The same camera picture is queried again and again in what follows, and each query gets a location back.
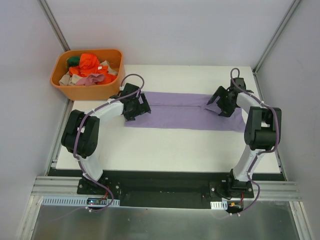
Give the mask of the purple t shirt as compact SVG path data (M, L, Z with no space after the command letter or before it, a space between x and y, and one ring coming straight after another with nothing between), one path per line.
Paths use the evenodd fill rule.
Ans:
M244 132L242 110L236 108L230 117L219 114L217 103L207 104L207 94L151 92L145 93L151 113L126 121L128 128L187 129Z

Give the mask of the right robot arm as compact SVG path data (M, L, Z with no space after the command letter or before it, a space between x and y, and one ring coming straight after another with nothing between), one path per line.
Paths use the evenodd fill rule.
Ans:
M219 116L229 118L237 108L247 113L244 129L245 148L240 160L230 170L225 181L212 188L220 198L231 200L242 196L253 197L252 174L262 157L273 153L281 138L282 111L272 108L246 89L243 78L230 80L230 86L219 86L207 102L216 103L221 110Z

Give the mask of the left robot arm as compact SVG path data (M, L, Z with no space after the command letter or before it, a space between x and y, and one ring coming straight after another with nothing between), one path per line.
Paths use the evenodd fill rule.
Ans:
M85 178L88 188L99 195L105 191L106 183L101 179L103 169L99 161L98 145L100 128L115 117L122 116L126 122L150 114L151 108L141 88L126 83L116 95L89 111L72 110L64 128L61 145L73 155Z

